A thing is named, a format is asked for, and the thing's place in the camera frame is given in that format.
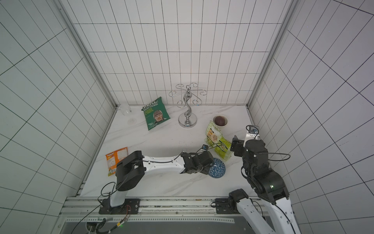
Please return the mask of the green oats bag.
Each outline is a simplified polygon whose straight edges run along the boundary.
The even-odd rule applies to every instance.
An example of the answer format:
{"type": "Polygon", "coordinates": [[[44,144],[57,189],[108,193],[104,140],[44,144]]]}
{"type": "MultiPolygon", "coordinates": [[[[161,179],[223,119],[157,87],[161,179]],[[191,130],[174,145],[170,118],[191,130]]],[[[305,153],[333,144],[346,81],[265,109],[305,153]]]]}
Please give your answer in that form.
{"type": "Polygon", "coordinates": [[[224,138],[221,129],[213,121],[206,128],[206,143],[222,161],[226,162],[231,158],[231,142],[224,138]]]}

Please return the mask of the blue patterned breakfast bowl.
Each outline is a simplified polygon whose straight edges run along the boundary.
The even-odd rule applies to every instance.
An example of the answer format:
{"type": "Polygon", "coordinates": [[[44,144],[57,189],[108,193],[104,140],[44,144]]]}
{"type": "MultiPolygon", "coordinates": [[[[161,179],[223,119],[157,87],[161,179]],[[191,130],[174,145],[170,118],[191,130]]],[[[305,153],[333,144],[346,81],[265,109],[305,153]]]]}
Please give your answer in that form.
{"type": "Polygon", "coordinates": [[[213,164],[209,169],[208,175],[211,176],[212,178],[221,178],[225,175],[226,173],[226,166],[218,158],[214,158],[213,164]]]}

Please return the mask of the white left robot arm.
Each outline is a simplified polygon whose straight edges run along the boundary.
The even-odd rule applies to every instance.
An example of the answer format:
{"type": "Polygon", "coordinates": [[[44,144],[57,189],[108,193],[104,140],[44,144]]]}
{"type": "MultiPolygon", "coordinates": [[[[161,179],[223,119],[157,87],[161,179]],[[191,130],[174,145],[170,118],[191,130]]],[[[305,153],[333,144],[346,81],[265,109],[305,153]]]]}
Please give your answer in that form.
{"type": "Polygon", "coordinates": [[[214,166],[209,151],[201,153],[181,152],[175,157],[148,157],[135,151],[116,165],[115,188],[100,203],[100,215],[134,215],[138,213],[140,199],[126,198],[127,192],[137,186],[143,176],[157,173],[207,175],[214,166]]]}

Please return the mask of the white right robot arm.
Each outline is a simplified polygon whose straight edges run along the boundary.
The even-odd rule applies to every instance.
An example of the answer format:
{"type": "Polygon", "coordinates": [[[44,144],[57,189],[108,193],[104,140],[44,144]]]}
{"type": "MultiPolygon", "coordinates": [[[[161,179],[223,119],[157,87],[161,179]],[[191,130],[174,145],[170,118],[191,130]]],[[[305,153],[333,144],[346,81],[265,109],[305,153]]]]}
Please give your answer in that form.
{"type": "Polygon", "coordinates": [[[255,200],[243,189],[230,192],[226,199],[215,199],[211,206],[216,213],[241,214],[256,234],[299,234],[289,192],[283,178],[269,166],[264,141],[257,134],[248,133],[244,140],[235,136],[230,150],[242,158],[241,174],[267,209],[272,224],[267,223],[255,208],[255,200]]]}

